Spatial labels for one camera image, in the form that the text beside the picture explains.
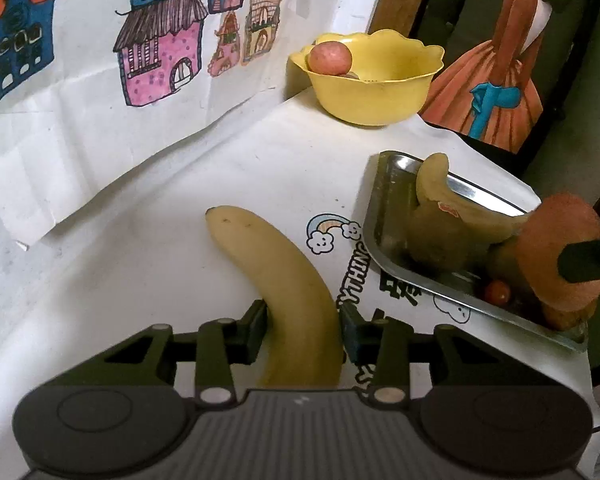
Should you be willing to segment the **red apple in bowl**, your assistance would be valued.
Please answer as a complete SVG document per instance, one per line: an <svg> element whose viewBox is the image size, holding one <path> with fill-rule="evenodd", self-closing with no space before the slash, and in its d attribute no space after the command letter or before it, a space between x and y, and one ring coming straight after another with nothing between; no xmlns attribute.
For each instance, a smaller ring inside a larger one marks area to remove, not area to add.
<svg viewBox="0 0 600 480"><path fill-rule="evenodd" d="M339 41L317 44L306 56L306 64L312 72L329 76L341 76L350 72L352 54Z"/></svg>

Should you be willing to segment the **white printed table cloth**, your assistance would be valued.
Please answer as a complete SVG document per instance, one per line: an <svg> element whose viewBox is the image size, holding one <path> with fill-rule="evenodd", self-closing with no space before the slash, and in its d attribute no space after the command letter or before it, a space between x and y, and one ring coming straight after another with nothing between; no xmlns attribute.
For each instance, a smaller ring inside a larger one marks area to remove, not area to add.
<svg viewBox="0 0 600 480"><path fill-rule="evenodd" d="M360 229L387 150L447 154L456 174L524 209L538 202L452 132L418 118L353 128L305 91L224 142L197 139L159 157L31 248L0 227L0 479L26 468L11 420L31 389L149 325L191 332L236 318L258 296L251 270L268 272L268 284L305 285L287 243L362 313L379 308L423 332L457 324L590 398L584 354L382 277Z"/></svg>

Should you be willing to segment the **silver metal tray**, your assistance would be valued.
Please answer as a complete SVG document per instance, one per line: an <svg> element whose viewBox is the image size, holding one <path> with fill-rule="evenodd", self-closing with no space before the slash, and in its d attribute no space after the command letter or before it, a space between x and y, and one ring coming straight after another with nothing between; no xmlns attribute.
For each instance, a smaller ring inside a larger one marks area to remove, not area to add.
<svg viewBox="0 0 600 480"><path fill-rule="evenodd" d="M586 322L553 326L530 290L496 274L490 253L519 232L527 211L452 174L442 154L384 151L372 162L363 242L381 270L453 307L586 349Z"/></svg>

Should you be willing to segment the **large red apple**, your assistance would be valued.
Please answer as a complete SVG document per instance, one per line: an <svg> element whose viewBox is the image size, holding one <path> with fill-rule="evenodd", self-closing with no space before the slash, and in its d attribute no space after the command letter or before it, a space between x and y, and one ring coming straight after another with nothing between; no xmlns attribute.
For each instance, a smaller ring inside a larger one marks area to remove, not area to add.
<svg viewBox="0 0 600 480"><path fill-rule="evenodd" d="M543 314L547 324L558 332L565 332L577 327L583 323L587 323L595 313L597 301L593 300L583 309L577 311L563 311L552 308L547 304L543 306Z"/></svg>

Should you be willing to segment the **colourful houses drawing sheet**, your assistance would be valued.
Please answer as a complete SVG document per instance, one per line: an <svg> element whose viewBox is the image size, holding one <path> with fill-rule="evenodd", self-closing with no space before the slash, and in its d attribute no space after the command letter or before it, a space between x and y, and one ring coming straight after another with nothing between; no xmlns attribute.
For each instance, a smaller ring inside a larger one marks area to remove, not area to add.
<svg viewBox="0 0 600 480"><path fill-rule="evenodd" d="M337 0L0 0L0 219L31 246L284 79Z"/></svg>

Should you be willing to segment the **girl in orange dress poster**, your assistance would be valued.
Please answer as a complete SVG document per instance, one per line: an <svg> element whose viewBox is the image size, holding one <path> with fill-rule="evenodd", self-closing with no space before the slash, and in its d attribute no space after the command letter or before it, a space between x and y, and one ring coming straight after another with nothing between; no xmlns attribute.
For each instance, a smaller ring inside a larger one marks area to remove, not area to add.
<svg viewBox="0 0 600 480"><path fill-rule="evenodd" d="M516 154L543 105L531 79L545 29L571 0L503 0L491 39L432 82L426 122Z"/></svg>

